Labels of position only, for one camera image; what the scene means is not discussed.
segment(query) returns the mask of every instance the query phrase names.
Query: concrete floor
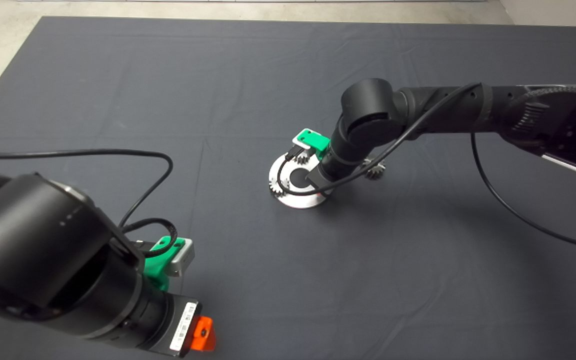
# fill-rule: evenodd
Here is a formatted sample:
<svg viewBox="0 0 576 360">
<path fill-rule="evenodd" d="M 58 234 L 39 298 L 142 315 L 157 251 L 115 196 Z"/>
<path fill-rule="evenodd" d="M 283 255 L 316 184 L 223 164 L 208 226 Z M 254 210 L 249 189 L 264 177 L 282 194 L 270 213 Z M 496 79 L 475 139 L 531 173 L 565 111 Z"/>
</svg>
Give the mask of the concrete floor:
<svg viewBox="0 0 576 360">
<path fill-rule="evenodd" d="M 486 2 L 17 2 L 0 0 L 0 75 L 41 16 L 512 24 L 499 0 Z"/>
</svg>

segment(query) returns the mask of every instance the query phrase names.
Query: green bracket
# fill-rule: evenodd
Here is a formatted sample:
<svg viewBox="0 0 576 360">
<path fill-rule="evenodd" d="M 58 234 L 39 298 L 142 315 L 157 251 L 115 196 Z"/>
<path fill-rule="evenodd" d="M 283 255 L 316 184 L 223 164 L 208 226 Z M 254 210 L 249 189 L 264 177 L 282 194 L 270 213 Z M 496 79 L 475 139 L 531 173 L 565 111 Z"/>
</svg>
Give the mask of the green bracket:
<svg viewBox="0 0 576 360">
<path fill-rule="evenodd" d="M 304 129 L 300 132 L 296 139 L 311 148 L 314 148 L 315 154 L 317 158 L 321 160 L 324 155 L 326 154 L 326 150 L 328 150 L 328 146 L 330 144 L 330 139 L 322 134 L 318 133 L 317 131 L 313 131 L 310 129 Z"/>
<path fill-rule="evenodd" d="M 170 236 L 164 236 L 153 246 L 150 250 L 159 250 L 166 248 L 170 242 Z M 169 277 L 166 275 L 166 267 L 174 259 L 174 257 L 181 251 L 181 248 L 186 244 L 186 239 L 178 237 L 172 247 L 162 255 L 155 257 L 148 257 L 145 260 L 143 275 L 152 282 L 155 287 L 162 291 L 167 291 L 169 288 Z"/>
</svg>

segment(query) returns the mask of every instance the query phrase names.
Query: dark gray tablecloth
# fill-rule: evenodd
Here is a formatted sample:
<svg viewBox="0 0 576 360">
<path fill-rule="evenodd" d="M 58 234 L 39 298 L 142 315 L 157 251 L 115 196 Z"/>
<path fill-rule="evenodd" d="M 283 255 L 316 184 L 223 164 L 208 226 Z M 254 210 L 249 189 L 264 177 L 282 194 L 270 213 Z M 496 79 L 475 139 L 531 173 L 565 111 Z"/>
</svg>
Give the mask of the dark gray tablecloth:
<svg viewBox="0 0 576 360">
<path fill-rule="evenodd" d="M 194 359 L 576 359 L 576 247 L 496 203 L 466 136 L 405 143 L 383 180 L 357 180 L 322 207 L 269 195 L 268 169 L 292 137 L 330 134 L 343 90 L 368 77 L 576 84 L 576 27 L 42 18 L 0 78 L 0 151 L 174 158 L 135 219 L 169 217 L 196 242 L 183 293 L 214 318 L 218 347 Z M 510 203 L 576 237 L 576 173 L 495 135 L 481 147 Z M 117 220 L 162 169 L 0 161 L 5 174 L 79 187 Z M 8 359 L 160 357 L 0 319 Z"/>
</svg>

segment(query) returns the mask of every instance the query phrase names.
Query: white wall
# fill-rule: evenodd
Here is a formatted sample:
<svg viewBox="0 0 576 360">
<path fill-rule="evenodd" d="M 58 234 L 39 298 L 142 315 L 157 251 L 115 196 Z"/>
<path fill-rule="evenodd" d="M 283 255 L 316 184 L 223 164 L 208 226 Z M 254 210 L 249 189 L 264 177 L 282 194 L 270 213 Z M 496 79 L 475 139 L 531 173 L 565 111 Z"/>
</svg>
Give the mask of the white wall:
<svg viewBox="0 0 576 360">
<path fill-rule="evenodd" d="M 576 27 L 576 0 L 501 0 L 517 25 Z"/>
</svg>

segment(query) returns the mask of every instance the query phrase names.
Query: gear teeth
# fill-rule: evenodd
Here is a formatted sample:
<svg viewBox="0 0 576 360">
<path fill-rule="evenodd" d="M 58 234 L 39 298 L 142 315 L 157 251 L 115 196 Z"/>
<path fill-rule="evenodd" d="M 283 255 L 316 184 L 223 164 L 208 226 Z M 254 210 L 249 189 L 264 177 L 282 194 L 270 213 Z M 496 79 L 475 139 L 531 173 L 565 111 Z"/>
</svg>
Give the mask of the gear teeth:
<svg viewBox="0 0 576 360">
<path fill-rule="evenodd" d="M 281 187 L 279 187 L 277 180 L 273 180 L 273 181 L 268 182 L 268 188 L 270 189 L 270 194 L 272 194 L 272 196 L 274 196 L 275 198 L 281 198 L 282 196 L 285 196 L 285 194 L 286 194 L 286 192 L 284 192 L 283 189 L 281 189 Z"/>
<path fill-rule="evenodd" d="M 363 163 L 361 164 L 361 167 L 366 167 L 371 162 L 373 162 L 372 159 L 364 159 Z M 386 171 L 386 165 L 384 165 L 384 162 L 382 161 L 379 162 L 376 166 L 370 168 L 370 170 L 368 170 L 368 172 L 365 174 L 365 177 L 368 180 L 378 180 L 381 179 L 382 176 L 384 176 L 384 171 Z"/>
<path fill-rule="evenodd" d="M 306 151 L 302 151 L 299 155 L 295 156 L 293 161 L 295 161 L 300 166 L 304 164 L 308 164 L 308 161 L 311 159 L 311 155 Z"/>
</svg>

